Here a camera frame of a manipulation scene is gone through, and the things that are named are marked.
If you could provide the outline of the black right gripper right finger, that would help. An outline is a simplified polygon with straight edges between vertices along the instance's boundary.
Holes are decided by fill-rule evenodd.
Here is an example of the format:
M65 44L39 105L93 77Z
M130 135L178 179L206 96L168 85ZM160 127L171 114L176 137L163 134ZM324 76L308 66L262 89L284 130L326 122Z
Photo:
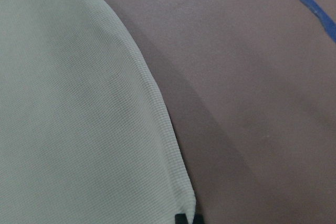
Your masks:
M202 214L195 214L192 224L204 224L204 217Z

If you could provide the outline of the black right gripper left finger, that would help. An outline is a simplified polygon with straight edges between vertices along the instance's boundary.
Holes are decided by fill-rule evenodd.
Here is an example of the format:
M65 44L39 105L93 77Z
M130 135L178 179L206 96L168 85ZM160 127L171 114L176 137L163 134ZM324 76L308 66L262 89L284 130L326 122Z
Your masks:
M176 214L175 224L188 224L186 214Z

